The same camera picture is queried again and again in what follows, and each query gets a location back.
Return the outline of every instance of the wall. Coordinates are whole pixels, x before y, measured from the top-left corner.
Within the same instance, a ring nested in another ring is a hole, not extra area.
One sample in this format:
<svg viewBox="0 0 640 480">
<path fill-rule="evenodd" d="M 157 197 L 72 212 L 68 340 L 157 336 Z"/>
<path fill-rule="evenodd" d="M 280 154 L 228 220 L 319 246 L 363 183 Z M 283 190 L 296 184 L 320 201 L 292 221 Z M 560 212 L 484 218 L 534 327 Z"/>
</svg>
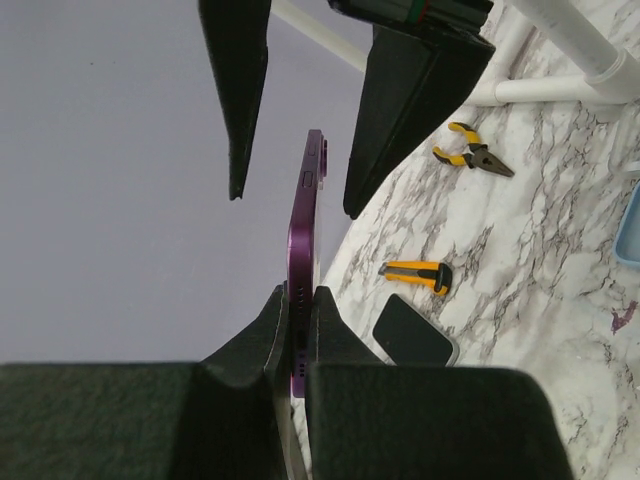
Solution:
<svg viewBox="0 0 640 480">
<path fill-rule="evenodd" d="M 0 44 L 0 361 L 199 359 L 223 345 L 285 278 L 309 128 L 329 140 L 332 258 L 362 76 L 281 20 L 233 203 L 194 1 L 6 0 Z"/>
</svg>

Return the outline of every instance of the blue plastic container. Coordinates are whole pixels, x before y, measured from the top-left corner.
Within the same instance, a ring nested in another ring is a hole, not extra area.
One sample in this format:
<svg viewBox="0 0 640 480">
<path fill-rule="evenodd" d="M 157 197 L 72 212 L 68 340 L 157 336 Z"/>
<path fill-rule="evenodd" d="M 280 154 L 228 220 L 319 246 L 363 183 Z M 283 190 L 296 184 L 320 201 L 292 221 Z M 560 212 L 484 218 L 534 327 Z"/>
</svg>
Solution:
<svg viewBox="0 0 640 480">
<path fill-rule="evenodd" d="M 633 189 L 613 243 L 613 254 L 625 265 L 640 269 L 640 183 Z"/>
</svg>

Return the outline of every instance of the red stain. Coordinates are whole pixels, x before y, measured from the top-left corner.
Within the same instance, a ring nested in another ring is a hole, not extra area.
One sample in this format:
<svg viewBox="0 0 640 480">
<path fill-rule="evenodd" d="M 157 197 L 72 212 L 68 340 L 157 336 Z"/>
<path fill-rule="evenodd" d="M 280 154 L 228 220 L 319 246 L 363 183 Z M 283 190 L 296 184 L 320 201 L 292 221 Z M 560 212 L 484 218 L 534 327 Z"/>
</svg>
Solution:
<svg viewBox="0 0 640 480">
<path fill-rule="evenodd" d="M 627 308 L 623 316 L 618 315 L 615 310 L 611 310 L 611 314 L 613 315 L 613 321 L 611 322 L 611 331 L 614 335 L 618 333 L 618 330 L 626 326 L 631 321 L 636 308 L 638 308 L 638 302 L 634 300 L 629 304 L 629 308 Z"/>
</svg>

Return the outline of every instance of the white marble tabletop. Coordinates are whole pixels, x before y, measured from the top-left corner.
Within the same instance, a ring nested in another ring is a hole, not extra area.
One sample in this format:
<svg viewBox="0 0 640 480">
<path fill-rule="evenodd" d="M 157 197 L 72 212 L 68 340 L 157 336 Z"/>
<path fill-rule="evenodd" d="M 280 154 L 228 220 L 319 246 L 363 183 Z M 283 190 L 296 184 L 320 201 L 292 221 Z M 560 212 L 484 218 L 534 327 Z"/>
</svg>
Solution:
<svg viewBox="0 0 640 480">
<path fill-rule="evenodd" d="M 575 3 L 640 56 L 639 3 Z M 496 2 L 485 27 L 495 43 L 505 11 Z M 515 73 L 575 72 L 535 34 Z M 384 358 L 371 331 L 399 293 L 458 342 L 459 365 L 513 367 L 540 383 L 577 479 L 640 479 L 640 312 L 629 309 L 640 300 L 640 271 L 612 254 L 633 188 L 607 168 L 615 124 L 576 103 L 463 108 L 451 119 L 475 126 L 516 175 L 439 164 L 433 145 L 464 143 L 440 128 L 387 179 L 329 269 L 342 317 Z M 451 293 L 384 280 L 378 269 L 391 260 L 448 263 Z"/>
</svg>

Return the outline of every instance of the smartphone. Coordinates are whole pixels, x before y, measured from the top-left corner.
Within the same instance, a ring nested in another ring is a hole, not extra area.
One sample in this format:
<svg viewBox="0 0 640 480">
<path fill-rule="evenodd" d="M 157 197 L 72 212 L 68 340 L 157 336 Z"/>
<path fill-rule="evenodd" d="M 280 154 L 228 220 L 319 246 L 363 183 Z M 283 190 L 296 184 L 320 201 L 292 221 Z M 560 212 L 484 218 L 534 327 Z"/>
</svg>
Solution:
<svg viewBox="0 0 640 480">
<path fill-rule="evenodd" d="M 396 365 L 453 365 L 459 349 L 398 295 L 391 295 L 373 327 L 373 338 Z"/>
<path fill-rule="evenodd" d="M 319 283 L 318 196 L 326 175 L 327 141 L 320 130 L 309 130 L 291 212 L 287 248 L 287 297 L 293 341 L 291 392 L 297 398 L 304 397 L 311 310 Z"/>
</svg>

